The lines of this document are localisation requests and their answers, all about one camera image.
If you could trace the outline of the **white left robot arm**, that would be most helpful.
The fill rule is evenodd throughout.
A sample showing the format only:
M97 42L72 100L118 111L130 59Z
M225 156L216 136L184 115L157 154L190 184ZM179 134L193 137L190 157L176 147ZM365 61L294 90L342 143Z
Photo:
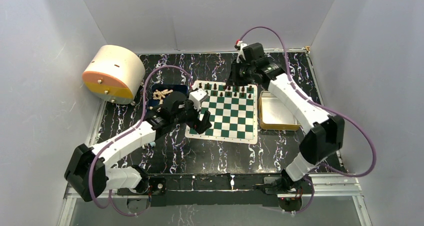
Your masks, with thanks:
M85 202L91 202L105 191L130 189L147 193L150 175L140 166L113 168L133 151L155 142L171 132L177 124L185 124L198 134L211 128L211 113L201 112L208 98L203 89L189 94L172 92L162 104L149 109L144 118L120 134L93 146L77 146L65 170L64 178Z

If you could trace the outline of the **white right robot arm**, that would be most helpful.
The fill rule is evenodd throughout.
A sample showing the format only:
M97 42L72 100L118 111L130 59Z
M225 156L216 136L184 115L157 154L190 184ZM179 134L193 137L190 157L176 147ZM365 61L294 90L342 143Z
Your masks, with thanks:
M227 85L261 85L283 103L305 132L299 153L281 171L280 178L257 185L256 189L295 193L301 187L305 175L341 149L345 120L309 101L307 95L291 81L288 70L268 59L261 43L246 44L238 40L234 47L237 57L231 63Z

